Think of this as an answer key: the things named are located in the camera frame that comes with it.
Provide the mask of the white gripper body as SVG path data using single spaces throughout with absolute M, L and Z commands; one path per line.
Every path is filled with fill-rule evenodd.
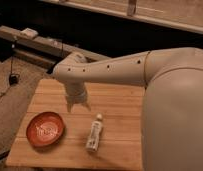
M 87 100 L 87 91 L 83 83 L 67 83 L 66 99 L 71 104 L 83 103 Z

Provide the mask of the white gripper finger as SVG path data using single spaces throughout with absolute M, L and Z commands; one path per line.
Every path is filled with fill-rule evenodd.
M 68 110 L 68 112 L 71 112 L 71 111 L 72 111 L 72 107 L 73 107 L 73 103 L 69 102 L 69 103 L 67 104 L 67 110 Z
M 91 110 L 91 107 L 88 102 L 83 102 L 82 106 L 86 107 L 88 110 Z

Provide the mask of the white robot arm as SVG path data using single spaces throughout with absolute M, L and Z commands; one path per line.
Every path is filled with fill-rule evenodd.
M 203 171 L 203 49 L 152 50 L 89 63 L 73 52 L 53 69 L 69 105 L 87 100 L 85 84 L 146 89 L 141 115 L 144 171 Z

